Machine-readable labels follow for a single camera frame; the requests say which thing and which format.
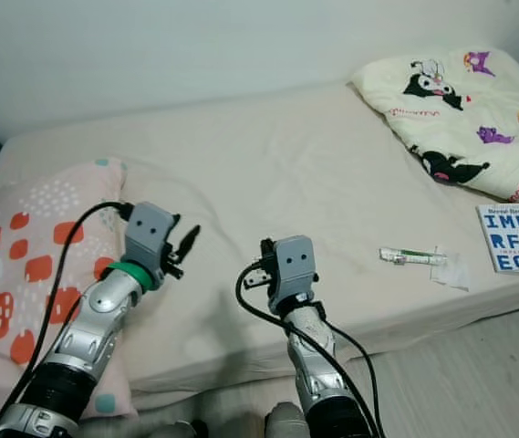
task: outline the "white bed sheet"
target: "white bed sheet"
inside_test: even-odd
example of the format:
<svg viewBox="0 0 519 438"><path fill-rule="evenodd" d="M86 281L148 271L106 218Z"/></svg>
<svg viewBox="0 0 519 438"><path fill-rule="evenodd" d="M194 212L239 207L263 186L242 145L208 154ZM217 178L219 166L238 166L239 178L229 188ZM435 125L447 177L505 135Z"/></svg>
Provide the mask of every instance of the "white bed sheet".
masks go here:
<svg viewBox="0 0 519 438"><path fill-rule="evenodd" d="M183 280L149 293L125 329L139 409L292 372L284 333L234 298L267 236L313 239L317 299L371 351L519 308L519 276L494 273L474 210L492 200L435 183L342 84L18 136L0 154L0 186L108 155L130 167L127 200L182 214L174 243L202 225ZM384 245L461 253L471 291L380 261ZM265 308L264 291L250 297ZM354 352L341 343L339 354Z"/></svg>

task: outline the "floor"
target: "floor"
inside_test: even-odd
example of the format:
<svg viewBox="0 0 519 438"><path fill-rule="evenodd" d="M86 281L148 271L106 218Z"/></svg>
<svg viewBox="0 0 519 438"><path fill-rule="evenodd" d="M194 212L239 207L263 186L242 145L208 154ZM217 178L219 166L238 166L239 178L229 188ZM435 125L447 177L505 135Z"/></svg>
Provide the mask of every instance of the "floor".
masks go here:
<svg viewBox="0 0 519 438"><path fill-rule="evenodd" d="M389 438L519 437L519 311L379 354L373 362ZM347 369L370 400L364 361L354 360ZM139 431L135 424L112 428L94 422L83 437L137 436L198 417L209 424L212 438L258 438L265 414L285 400L297 401L291 378L239 385L146 412Z"/></svg>

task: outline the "book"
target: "book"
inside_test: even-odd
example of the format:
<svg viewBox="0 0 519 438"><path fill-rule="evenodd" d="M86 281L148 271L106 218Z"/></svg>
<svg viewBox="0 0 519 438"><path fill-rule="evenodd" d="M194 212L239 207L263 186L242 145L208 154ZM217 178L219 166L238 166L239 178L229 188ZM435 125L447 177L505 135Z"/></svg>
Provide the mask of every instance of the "book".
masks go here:
<svg viewBox="0 0 519 438"><path fill-rule="evenodd" d="M478 205L496 272L519 272L519 204Z"/></svg>

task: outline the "paper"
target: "paper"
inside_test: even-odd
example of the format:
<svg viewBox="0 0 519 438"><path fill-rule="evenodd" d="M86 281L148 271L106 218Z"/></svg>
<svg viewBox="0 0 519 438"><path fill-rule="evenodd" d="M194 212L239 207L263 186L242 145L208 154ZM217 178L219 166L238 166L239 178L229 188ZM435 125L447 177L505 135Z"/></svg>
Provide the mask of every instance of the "paper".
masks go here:
<svg viewBox="0 0 519 438"><path fill-rule="evenodd" d="M470 271L468 265L463 260L462 255L448 251L446 248L438 246L436 253L445 254L447 260L445 263L432 266L430 279L441 285L455 287L458 289L470 291Z"/></svg>

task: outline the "cable connector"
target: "cable connector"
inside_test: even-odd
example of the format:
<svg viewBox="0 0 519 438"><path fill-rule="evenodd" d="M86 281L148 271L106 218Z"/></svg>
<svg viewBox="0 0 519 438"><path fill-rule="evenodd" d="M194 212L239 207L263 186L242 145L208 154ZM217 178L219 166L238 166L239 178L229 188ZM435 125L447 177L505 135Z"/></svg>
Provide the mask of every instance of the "cable connector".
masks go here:
<svg viewBox="0 0 519 438"><path fill-rule="evenodd" d="M131 214L133 213L133 208L135 205L132 203L119 203L119 207L117 207L117 211L119 212L119 217L124 221L129 221Z"/></svg>

